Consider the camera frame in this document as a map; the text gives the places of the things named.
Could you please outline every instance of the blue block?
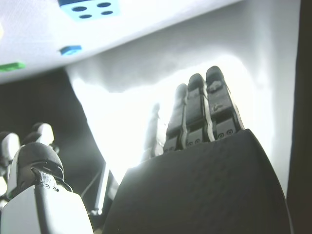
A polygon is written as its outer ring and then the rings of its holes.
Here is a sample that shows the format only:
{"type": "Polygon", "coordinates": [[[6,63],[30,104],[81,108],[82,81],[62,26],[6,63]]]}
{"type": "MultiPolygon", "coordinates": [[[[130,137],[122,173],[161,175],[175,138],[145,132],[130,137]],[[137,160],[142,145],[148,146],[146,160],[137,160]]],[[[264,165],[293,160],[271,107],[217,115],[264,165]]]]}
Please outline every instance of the blue block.
{"type": "Polygon", "coordinates": [[[80,45],[70,45],[70,46],[66,46],[66,47],[62,48],[60,50],[60,53],[63,56],[68,56],[68,55],[76,54],[76,53],[80,52],[81,50],[82,50],[82,47],[80,45]]]}
{"type": "Polygon", "coordinates": [[[58,0],[61,9],[76,21],[87,21],[120,14],[118,0],[58,0]]]}

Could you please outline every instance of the gray wall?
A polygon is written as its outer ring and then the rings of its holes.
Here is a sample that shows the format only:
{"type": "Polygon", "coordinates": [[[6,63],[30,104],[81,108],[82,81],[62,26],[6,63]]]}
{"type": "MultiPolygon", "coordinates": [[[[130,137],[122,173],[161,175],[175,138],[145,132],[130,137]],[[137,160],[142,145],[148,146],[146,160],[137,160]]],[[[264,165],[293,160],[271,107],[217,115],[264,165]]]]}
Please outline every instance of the gray wall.
{"type": "Polygon", "coordinates": [[[215,59],[218,65],[220,56],[237,58],[249,83],[235,74],[227,81],[236,94],[251,98],[249,102],[241,98],[238,107],[252,112],[246,127],[263,145],[285,192],[299,7],[299,0],[246,0],[72,64],[67,71],[72,81],[82,79],[109,92],[123,92],[156,84],[205,61],[215,59]]]}

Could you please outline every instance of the blue piece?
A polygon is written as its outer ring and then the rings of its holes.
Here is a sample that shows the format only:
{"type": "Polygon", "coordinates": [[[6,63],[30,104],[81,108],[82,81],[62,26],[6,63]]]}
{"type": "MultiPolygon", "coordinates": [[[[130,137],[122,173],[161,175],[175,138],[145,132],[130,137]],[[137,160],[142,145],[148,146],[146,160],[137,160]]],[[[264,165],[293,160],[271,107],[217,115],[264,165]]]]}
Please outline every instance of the blue piece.
{"type": "Polygon", "coordinates": [[[70,45],[70,46],[66,46],[66,47],[62,48],[60,50],[60,53],[63,56],[68,56],[68,55],[76,54],[76,53],[80,52],[81,50],[82,50],[82,47],[80,45],[70,45]]]}
{"type": "Polygon", "coordinates": [[[87,21],[120,14],[118,0],[58,0],[61,9],[76,21],[87,21]]]}

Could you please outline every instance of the bright light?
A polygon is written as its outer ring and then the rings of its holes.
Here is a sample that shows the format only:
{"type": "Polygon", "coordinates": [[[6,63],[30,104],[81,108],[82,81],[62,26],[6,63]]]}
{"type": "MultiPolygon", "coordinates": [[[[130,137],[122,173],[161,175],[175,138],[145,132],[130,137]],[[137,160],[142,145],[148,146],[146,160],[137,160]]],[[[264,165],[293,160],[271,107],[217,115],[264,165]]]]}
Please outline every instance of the bright light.
{"type": "Polygon", "coordinates": [[[213,65],[222,70],[245,128],[254,132],[270,156],[274,134],[271,90],[268,85],[258,88],[236,57],[219,57],[181,70],[155,85],[137,87],[124,93],[108,93],[101,87],[85,83],[77,74],[71,77],[97,146],[119,184],[126,170],[140,162],[153,105],[160,103],[159,115],[168,123],[176,87],[181,83],[187,84],[194,73],[205,77],[207,69],[213,65]]]}

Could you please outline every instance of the black textured surface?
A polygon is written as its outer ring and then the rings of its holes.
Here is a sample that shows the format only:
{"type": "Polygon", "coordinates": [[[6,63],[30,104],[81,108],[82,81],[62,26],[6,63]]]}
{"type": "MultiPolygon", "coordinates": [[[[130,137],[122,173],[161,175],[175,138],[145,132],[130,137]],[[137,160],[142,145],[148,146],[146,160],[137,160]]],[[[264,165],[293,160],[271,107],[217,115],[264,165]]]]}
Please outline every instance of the black textured surface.
{"type": "Polygon", "coordinates": [[[249,130],[129,169],[105,234],[290,234],[287,206],[249,130]]]}

